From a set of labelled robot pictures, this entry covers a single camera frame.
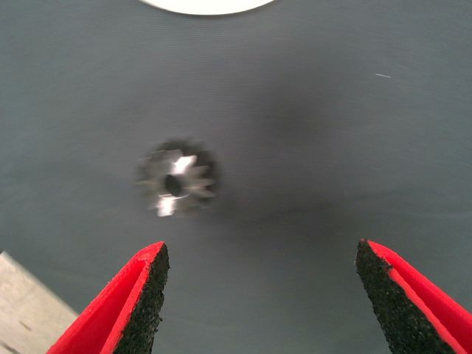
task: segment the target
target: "center hole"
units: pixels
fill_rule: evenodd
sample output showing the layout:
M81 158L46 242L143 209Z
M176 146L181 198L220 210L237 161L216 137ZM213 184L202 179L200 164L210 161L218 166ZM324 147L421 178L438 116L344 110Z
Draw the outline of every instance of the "center hole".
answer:
M182 183L179 179L172 175L165 176L165 189L174 197L179 197L182 193Z

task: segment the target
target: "cutter teeth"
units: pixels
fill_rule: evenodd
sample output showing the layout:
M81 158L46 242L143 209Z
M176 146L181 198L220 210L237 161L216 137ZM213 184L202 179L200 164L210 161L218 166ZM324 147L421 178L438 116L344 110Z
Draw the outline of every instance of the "cutter teeth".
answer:
M139 179L158 216L184 214L215 197L215 163L201 145L166 142L139 160Z

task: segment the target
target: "light wood surface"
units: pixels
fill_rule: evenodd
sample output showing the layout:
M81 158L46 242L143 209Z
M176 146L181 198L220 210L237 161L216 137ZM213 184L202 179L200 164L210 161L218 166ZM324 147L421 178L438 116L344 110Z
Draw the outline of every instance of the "light wood surface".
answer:
M0 354L45 353L76 317L11 256L0 254Z

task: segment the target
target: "red plastic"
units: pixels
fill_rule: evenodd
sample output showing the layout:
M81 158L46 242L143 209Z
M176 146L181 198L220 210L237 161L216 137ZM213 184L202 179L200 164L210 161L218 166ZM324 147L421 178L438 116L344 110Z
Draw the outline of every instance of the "red plastic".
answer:
M105 286L48 354L109 354L122 338L164 242L142 249Z
M472 314L391 249L368 243L377 256L392 266L390 278L426 315L443 341L458 354L472 354Z

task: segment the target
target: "gray surface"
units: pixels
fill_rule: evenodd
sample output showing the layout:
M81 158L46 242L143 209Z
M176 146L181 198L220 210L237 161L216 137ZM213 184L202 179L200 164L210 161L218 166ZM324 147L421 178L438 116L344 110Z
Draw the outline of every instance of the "gray surface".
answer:
M360 237L472 310L471 15L468 0L224 18L2 1L0 246L81 310L166 240L156 353L388 353ZM223 160L221 196L158 219L136 158L182 134Z

